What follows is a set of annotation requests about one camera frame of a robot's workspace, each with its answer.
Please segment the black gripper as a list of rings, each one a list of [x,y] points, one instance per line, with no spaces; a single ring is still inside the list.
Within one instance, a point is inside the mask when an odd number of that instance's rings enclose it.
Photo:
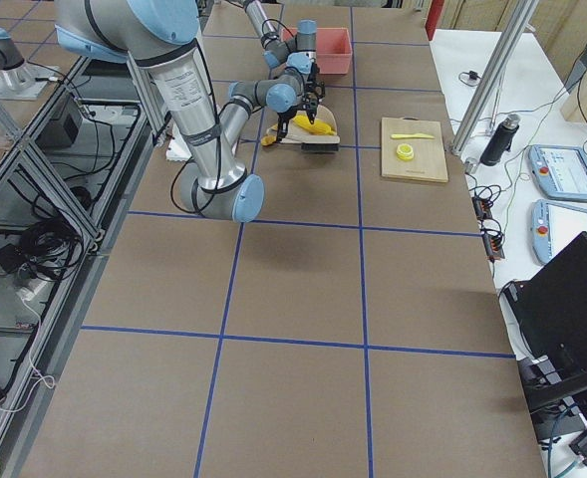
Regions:
[[[310,61],[310,72],[309,72],[309,74],[307,76],[306,82],[307,83],[316,83],[317,82],[317,77],[319,75],[319,71],[320,71],[320,69],[319,69],[319,67],[317,65],[317,62],[314,59],[312,59]]]
[[[324,98],[324,83],[318,81],[316,76],[310,75],[304,85],[300,109],[305,113],[315,113]]]

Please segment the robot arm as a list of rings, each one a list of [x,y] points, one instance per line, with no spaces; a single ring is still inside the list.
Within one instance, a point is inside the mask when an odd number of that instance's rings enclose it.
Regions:
[[[276,79],[231,85],[222,109],[197,39],[193,1],[59,1],[55,28],[70,52],[112,63],[133,60],[150,74],[191,154],[179,175],[187,212],[246,223],[260,213],[265,187],[232,151],[245,123],[267,107],[278,114],[276,137],[282,139],[298,112],[315,117],[324,91],[315,82],[316,22],[300,21],[283,41],[260,2],[245,1],[242,8],[265,62],[283,71]]]
[[[295,30],[289,29],[281,21],[269,18],[261,1],[231,1],[247,15],[257,33],[263,48],[263,59],[270,70],[287,63],[291,55],[295,60],[307,60],[309,66],[303,68],[309,82],[317,79],[320,68],[317,65],[317,22],[302,19]]]

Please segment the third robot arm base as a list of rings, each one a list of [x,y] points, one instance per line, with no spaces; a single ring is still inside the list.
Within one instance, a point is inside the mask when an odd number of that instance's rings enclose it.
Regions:
[[[0,100],[35,101],[59,67],[29,63],[9,33],[0,28]]]

